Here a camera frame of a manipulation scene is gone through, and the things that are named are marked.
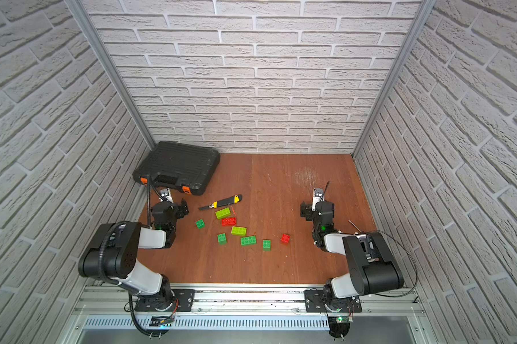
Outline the small red lego brick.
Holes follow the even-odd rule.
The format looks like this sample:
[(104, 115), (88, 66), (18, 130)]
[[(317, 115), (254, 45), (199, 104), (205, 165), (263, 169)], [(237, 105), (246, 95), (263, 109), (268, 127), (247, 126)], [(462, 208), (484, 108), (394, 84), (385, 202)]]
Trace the small red lego brick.
[(283, 234), (283, 235), (281, 236), (281, 243), (282, 243), (283, 245), (288, 245), (288, 244), (289, 244), (289, 242), (290, 242), (290, 236), (289, 236), (288, 234)]

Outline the dark green long lego brick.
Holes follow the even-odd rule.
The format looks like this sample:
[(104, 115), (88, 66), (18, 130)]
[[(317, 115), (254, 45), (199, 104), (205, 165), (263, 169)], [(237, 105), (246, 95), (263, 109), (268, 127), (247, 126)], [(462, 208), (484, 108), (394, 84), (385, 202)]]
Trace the dark green long lego brick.
[(241, 238), (241, 246), (248, 247), (251, 245), (256, 245), (257, 240), (255, 236), (245, 236)]

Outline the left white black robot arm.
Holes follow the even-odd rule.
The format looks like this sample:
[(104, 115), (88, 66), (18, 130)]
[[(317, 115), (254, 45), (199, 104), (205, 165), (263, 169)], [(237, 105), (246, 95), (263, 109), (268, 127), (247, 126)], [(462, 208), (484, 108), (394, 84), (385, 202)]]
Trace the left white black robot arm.
[(188, 214), (185, 200), (163, 201), (149, 211), (153, 225), (128, 221), (100, 225), (79, 260), (79, 275), (126, 290), (138, 299), (137, 311), (177, 311), (178, 299), (168, 278), (141, 263), (138, 251), (171, 248), (177, 221)]

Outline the lime green long lego brick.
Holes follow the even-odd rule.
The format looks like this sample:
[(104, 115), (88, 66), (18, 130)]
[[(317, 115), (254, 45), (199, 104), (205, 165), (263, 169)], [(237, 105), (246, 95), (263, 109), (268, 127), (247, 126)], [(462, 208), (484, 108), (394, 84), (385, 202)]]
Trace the lime green long lego brick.
[(229, 207), (220, 209), (215, 213), (215, 215), (218, 220), (229, 218), (231, 216), (231, 209)]

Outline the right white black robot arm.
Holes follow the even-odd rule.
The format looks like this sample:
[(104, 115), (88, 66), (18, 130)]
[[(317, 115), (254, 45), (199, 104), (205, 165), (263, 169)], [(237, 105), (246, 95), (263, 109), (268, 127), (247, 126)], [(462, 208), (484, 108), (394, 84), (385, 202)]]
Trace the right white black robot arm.
[(329, 279), (322, 289), (324, 309), (356, 312), (360, 296), (403, 287), (404, 277), (383, 235), (378, 232), (345, 234), (334, 227), (334, 204), (303, 202), (300, 216), (313, 224), (312, 238), (324, 252), (346, 258), (348, 272)]

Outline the red long lego brick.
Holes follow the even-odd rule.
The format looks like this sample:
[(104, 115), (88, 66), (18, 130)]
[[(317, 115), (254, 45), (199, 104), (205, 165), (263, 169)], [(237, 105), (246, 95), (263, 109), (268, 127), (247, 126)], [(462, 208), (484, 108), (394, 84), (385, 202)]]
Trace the red long lego brick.
[(236, 226), (237, 225), (237, 218), (235, 217), (228, 217), (221, 219), (221, 226)]

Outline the small green lego brick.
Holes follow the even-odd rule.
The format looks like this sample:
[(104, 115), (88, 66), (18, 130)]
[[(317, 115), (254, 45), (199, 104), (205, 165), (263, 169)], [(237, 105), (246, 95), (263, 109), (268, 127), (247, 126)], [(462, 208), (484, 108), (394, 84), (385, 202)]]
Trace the small green lego brick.
[(204, 220), (199, 219), (199, 220), (195, 223), (195, 225), (197, 226), (197, 228), (198, 228), (198, 229), (203, 229), (203, 228), (205, 227), (205, 222), (204, 222)]

